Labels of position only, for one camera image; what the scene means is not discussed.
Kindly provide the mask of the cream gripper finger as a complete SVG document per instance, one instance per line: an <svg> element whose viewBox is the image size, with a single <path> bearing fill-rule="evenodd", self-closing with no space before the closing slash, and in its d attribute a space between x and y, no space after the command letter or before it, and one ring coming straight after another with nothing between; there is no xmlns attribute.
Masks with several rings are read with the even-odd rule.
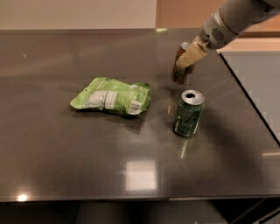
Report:
<svg viewBox="0 0 280 224"><path fill-rule="evenodd" d="M176 66L180 70L185 70L190 65L203 59L206 55L207 49L205 45L199 41L195 41L191 43L187 50L178 58Z"/></svg>

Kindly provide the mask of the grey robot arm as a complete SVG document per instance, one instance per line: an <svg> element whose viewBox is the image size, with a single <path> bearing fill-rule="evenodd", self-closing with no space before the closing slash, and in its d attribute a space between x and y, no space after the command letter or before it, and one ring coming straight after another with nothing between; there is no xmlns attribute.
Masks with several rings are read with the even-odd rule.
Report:
<svg viewBox="0 0 280 224"><path fill-rule="evenodd" d="M227 0L202 25L199 35L178 58L176 66L185 70L203 59L208 50L221 49L249 27L280 13L280 0Z"/></svg>

